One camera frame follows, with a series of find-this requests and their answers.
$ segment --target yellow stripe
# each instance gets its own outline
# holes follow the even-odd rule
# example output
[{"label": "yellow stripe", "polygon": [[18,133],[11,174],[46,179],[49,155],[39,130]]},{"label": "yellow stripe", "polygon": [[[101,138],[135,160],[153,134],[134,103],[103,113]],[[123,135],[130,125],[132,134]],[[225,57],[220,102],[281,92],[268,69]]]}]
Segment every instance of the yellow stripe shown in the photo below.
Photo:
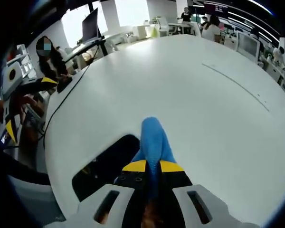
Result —
[{"label": "yellow stripe", "polygon": [[146,168],[146,160],[134,161],[130,164],[126,165],[123,168],[123,171],[130,171],[130,172],[144,172]]},{"label": "yellow stripe", "polygon": [[11,120],[8,121],[8,123],[6,124],[6,130],[8,131],[9,135],[11,136],[11,139],[16,143],[15,135],[14,135],[13,129],[11,127]]},{"label": "yellow stripe", "polygon": [[181,166],[169,161],[160,161],[162,172],[181,172],[184,171]]},{"label": "yellow stripe", "polygon": [[41,82],[50,82],[50,83],[55,83],[55,84],[57,84],[57,82],[55,82],[54,80],[52,80],[52,79],[50,79],[50,78],[48,78],[48,77],[44,77]]}]

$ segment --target computer monitor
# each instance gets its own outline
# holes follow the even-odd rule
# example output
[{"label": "computer monitor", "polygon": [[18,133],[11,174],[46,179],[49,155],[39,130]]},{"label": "computer monitor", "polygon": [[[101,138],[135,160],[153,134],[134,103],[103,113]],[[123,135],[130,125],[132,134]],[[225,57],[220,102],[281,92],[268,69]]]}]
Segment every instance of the computer monitor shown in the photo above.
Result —
[{"label": "computer monitor", "polygon": [[82,22],[82,41],[87,42],[100,38],[101,34],[97,25],[98,9],[93,10]]},{"label": "computer monitor", "polygon": [[239,31],[237,31],[237,41],[237,52],[257,63],[261,45],[260,41]]}]

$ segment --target black slot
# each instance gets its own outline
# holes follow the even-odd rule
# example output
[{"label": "black slot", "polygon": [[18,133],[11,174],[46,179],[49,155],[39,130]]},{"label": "black slot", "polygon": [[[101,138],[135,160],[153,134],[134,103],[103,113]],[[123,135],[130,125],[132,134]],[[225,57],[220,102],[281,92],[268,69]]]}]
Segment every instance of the black slot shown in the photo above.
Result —
[{"label": "black slot", "polygon": [[207,224],[211,221],[212,217],[209,213],[209,210],[207,209],[205,203],[201,199],[201,197],[198,195],[196,191],[189,191],[188,195],[199,215],[200,221],[202,224]]},{"label": "black slot", "polygon": [[105,224],[107,221],[107,216],[110,213],[110,210],[117,199],[117,196],[119,195],[118,191],[110,191],[107,196],[105,197],[104,201],[99,206],[95,216],[94,220],[100,224]]}]

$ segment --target blue cloth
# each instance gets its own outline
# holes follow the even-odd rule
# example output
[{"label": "blue cloth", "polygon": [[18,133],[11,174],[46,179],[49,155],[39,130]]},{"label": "blue cloth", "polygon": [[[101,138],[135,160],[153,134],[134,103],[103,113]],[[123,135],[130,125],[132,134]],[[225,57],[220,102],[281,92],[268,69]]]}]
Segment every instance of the blue cloth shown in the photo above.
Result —
[{"label": "blue cloth", "polygon": [[157,196],[158,162],[163,160],[176,163],[167,135],[155,117],[148,117],[142,122],[140,149],[131,162],[139,160],[147,160],[150,166],[149,199],[152,199]]}]

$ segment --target white curved desk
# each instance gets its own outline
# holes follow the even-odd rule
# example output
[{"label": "white curved desk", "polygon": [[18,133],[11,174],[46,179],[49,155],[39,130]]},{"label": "white curved desk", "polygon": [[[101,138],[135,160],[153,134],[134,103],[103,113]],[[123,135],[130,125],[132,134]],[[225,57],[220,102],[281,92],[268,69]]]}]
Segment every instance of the white curved desk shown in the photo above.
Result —
[{"label": "white curved desk", "polygon": [[[51,96],[47,120],[59,96]],[[94,62],[53,116],[47,171],[66,218],[79,204],[72,178],[124,134],[140,137],[147,116],[160,120],[192,183],[235,218],[262,225],[284,199],[285,93],[239,53],[177,35]]]}]

